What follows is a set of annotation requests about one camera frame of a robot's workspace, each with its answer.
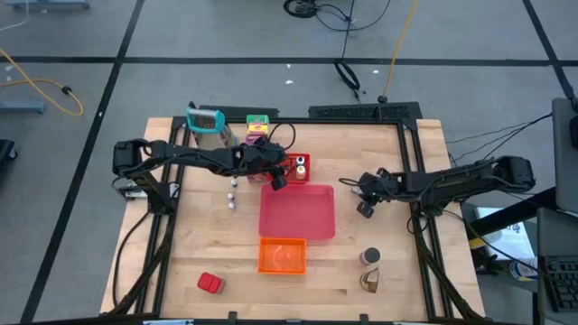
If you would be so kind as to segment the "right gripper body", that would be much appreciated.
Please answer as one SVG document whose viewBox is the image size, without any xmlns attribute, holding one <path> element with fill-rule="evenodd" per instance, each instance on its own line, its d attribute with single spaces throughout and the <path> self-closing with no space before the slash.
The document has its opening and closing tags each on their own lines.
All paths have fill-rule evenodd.
<svg viewBox="0 0 578 325">
<path fill-rule="evenodd" d="M 379 168 L 376 175 L 364 172 L 359 180 L 354 182 L 354 187 L 361 198 L 357 211 L 364 218 L 371 218 L 374 207 L 384 200 L 390 202 L 410 199 L 409 194 L 401 192 L 401 182 L 384 168 Z"/>
</svg>

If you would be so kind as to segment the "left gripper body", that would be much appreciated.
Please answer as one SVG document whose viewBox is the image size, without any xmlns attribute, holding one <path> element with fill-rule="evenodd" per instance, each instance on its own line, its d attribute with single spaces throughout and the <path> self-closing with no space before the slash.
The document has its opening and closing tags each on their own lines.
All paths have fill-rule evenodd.
<svg viewBox="0 0 578 325">
<path fill-rule="evenodd" d="M 271 176 L 273 190 L 281 190 L 288 182 L 284 176 L 284 168 L 281 163 L 286 159 L 284 148 L 268 139 L 261 146 L 241 145 L 240 163 L 238 166 L 239 176 L 248 176 L 268 172 Z"/>
</svg>

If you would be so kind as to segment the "black-lidded spice jar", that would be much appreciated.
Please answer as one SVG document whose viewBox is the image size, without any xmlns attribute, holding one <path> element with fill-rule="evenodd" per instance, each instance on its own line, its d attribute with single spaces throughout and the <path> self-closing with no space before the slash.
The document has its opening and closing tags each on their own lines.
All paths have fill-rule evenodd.
<svg viewBox="0 0 578 325">
<path fill-rule="evenodd" d="M 362 251 L 359 255 L 359 261 L 363 265 L 373 265 L 380 260 L 380 251 L 375 247 L 369 247 Z"/>
</svg>

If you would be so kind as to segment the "brown orange snack packet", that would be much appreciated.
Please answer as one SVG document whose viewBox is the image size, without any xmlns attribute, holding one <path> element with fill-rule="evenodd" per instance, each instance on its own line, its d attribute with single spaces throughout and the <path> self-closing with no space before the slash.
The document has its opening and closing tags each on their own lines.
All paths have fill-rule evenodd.
<svg viewBox="0 0 578 325">
<path fill-rule="evenodd" d="M 376 293 L 378 290 L 379 278 L 379 268 L 376 267 L 370 271 L 365 272 L 359 278 L 359 284 L 364 291 L 368 293 Z"/>
</svg>

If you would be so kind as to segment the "orange slotted plastic basket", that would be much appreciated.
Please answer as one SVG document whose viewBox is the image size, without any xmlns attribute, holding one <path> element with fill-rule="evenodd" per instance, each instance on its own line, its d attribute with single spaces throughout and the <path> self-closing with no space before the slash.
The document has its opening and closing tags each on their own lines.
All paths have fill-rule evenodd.
<svg viewBox="0 0 578 325">
<path fill-rule="evenodd" d="M 303 275 L 306 273 L 307 242 L 303 238 L 261 237 L 257 271 L 260 274 Z"/>
</svg>

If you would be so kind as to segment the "red-lidded square container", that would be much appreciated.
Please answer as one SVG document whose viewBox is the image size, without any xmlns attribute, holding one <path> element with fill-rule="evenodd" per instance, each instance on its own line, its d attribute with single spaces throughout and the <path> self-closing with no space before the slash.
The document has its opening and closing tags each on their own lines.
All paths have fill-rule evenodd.
<svg viewBox="0 0 578 325">
<path fill-rule="evenodd" d="M 199 289 L 211 294 L 221 293 L 225 286 L 226 281 L 223 278 L 206 272 L 203 272 L 200 275 L 197 282 L 197 287 Z"/>
</svg>

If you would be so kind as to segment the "small red mesh basket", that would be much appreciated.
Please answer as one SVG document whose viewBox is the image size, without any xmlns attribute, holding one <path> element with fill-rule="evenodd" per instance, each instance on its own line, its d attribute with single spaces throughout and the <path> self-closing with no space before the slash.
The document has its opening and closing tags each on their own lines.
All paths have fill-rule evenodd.
<svg viewBox="0 0 578 325">
<path fill-rule="evenodd" d="M 303 156 L 305 158 L 305 164 L 303 165 L 306 168 L 307 176 L 304 180 L 297 180 L 295 177 L 295 170 L 298 167 L 296 164 L 296 157 Z M 282 167 L 284 168 L 284 176 L 290 183 L 296 184 L 304 184 L 308 182 L 311 178 L 311 167 L 310 167 L 311 158 L 308 153 L 289 153 L 286 155 L 286 159 L 282 162 Z"/>
</svg>

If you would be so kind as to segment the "black diagonal beam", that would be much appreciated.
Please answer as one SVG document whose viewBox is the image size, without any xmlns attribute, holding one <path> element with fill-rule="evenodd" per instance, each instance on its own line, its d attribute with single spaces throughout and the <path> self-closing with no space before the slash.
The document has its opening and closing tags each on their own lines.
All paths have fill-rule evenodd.
<svg viewBox="0 0 578 325">
<path fill-rule="evenodd" d="M 468 239 L 473 239 L 478 235 L 485 236 L 507 226 L 533 218 L 541 208 L 557 210 L 555 187 L 543 190 L 528 199 L 522 199 L 516 204 L 471 222 L 472 230 L 467 230 Z"/>
</svg>

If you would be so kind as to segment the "white paper sheet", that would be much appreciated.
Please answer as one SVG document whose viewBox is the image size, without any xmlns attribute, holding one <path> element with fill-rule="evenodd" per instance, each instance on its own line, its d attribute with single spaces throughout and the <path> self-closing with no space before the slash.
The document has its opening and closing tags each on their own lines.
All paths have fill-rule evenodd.
<svg viewBox="0 0 578 325">
<path fill-rule="evenodd" d="M 483 238 L 493 246 L 485 246 L 489 255 L 495 255 L 499 261 L 507 261 L 509 257 L 501 254 L 497 249 L 520 260 L 535 257 L 523 222 L 518 222 L 502 228 L 499 231 L 489 233 Z"/>
</svg>

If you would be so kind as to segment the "grey flat panel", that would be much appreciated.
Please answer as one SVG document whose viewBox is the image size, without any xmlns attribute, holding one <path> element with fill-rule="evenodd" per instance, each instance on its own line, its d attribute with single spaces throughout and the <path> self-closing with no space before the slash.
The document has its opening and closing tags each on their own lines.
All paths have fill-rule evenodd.
<svg viewBox="0 0 578 325">
<path fill-rule="evenodd" d="M 539 209 L 537 241 L 539 256 L 578 256 L 578 217 Z"/>
</svg>

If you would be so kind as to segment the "black keyboard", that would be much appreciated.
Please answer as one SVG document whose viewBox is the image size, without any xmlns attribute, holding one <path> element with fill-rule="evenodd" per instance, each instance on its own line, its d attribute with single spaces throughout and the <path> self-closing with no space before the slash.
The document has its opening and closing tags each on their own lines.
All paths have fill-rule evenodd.
<svg viewBox="0 0 578 325">
<path fill-rule="evenodd" d="M 545 256 L 545 291 L 556 312 L 578 312 L 578 255 Z"/>
</svg>

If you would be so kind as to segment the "grey stand foot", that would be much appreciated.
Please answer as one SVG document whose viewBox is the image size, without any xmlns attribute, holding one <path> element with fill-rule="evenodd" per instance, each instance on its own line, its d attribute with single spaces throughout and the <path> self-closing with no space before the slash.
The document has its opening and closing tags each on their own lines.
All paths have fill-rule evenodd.
<svg viewBox="0 0 578 325">
<path fill-rule="evenodd" d="M 0 113 L 43 114 L 46 104 L 42 101 L 0 100 Z"/>
</svg>

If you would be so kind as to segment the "black floor object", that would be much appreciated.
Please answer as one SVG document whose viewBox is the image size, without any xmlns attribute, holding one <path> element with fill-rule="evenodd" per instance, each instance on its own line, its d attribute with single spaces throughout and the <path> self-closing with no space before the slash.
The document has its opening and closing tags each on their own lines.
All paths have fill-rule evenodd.
<svg viewBox="0 0 578 325">
<path fill-rule="evenodd" d="M 8 139 L 0 139 L 0 163 L 14 160 L 18 157 L 15 142 Z"/>
</svg>

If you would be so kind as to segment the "teal-handled metal box grater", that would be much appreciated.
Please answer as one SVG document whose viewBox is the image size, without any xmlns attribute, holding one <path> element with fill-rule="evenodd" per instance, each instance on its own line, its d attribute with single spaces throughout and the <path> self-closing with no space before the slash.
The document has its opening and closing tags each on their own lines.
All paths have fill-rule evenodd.
<svg viewBox="0 0 578 325">
<path fill-rule="evenodd" d="M 188 107 L 185 117 L 199 149 L 214 150 L 239 144 L 221 111 Z"/>
</svg>

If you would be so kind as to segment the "black metal table frame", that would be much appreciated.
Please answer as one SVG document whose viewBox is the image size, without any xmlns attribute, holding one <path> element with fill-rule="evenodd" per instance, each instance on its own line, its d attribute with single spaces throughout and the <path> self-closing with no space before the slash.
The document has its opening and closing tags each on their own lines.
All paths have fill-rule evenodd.
<svg viewBox="0 0 578 325">
<path fill-rule="evenodd" d="M 260 274 L 259 210 L 261 188 L 246 179 L 231 187 L 198 168 L 172 167 L 169 180 L 180 180 L 182 192 L 172 246 L 164 265 L 146 287 L 145 311 L 165 318 L 240 320 L 371 320 L 425 321 L 426 306 L 414 237 L 406 222 L 410 208 L 382 203 L 372 218 L 357 211 L 358 197 L 344 184 L 364 172 L 386 168 L 398 172 L 415 166 L 411 143 L 400 144 L 395 125 L 349 124 L 296 119 L 279 127 L 274 139 L 312 158 L 311 181 L 332 186 L 336 233 L 307 245 L 303 275 Z M 228 207 L 234 193 L 236 208 Z M 359 255 L 369 247 L 380 260 L 363 265 Z M 364 291 L 359 278 L 378 267 L 376 293 Z M 197 287 L 200 275 L 226 281 L 219 294 Z"/>
</svg>

